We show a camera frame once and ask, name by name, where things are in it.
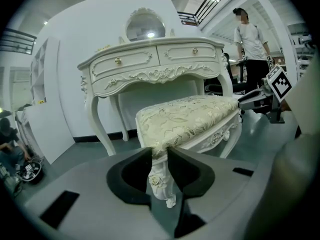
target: white t-shirt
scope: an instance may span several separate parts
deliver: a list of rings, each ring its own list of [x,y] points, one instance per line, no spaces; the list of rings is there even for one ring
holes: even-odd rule
[[[267,53],[263,47],[267,41],[261,30],[255,25],[251,23],[240,24],[234,30],[234,42],[242,45],[248,60],[265,61],[267,59]]]

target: stool leg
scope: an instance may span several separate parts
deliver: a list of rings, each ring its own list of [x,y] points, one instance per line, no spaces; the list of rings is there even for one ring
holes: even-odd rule
[[[174,179],[169,172],[168,161],[152,166],[149,183],[154,196],[159,200],[166,200],[168,208],[176,205],[176,195],[173,194]]]

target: black pants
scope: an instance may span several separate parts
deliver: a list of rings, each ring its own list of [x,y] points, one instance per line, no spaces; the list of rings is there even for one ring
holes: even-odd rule
[[[265,78],[269,73],[269,65],[266,60],[248,59],[245,66],[247,73],[247,88],[245,90],[245,93],[247,94],[248,92],[257,89],[257,85],[261,87],[261,79]]]

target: mirror frame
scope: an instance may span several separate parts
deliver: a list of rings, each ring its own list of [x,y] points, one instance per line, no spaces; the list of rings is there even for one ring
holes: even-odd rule
[[[152,15],[154,15],[162,23],[162,25],[164,27],[165,34],[164,34],[164,36],[162,38],[166,38],[166,37],[169,36],[169,34],[170,34],[169,33],[169,29],[166,27],[166,23],[164,22],[164,20],[154,10],[151,10],[151,9],[145,8],[145,7],[140,7],[139,9],[134,10],[130,14],[130,18],[125,23],[124,28],[123,28],[124,34],[123,34],[123,36],[119,36],[120,44],[122,43],[120,41],[121,38],[122,38],[122,40],[124,40],[125,43],[132,43],[132,41],[130,41],[128,36],[127,36],[127,29],[128,29],[129,24],[131,23],[133,17],[137,16],[137,15],[141,15],[141,14],[152,14]]]

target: upholstered stool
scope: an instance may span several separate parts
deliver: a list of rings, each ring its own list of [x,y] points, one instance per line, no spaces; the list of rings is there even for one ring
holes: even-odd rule
[[[179,147],[202,153],[228,141],[220,157],[225,158],[241,134],[238,101],[232,97],[196,95],[141,109],[136,114],[141,147],[152,148],[149,174],[154,195],[175,205],[173,179],[168,170],[167,149]]]

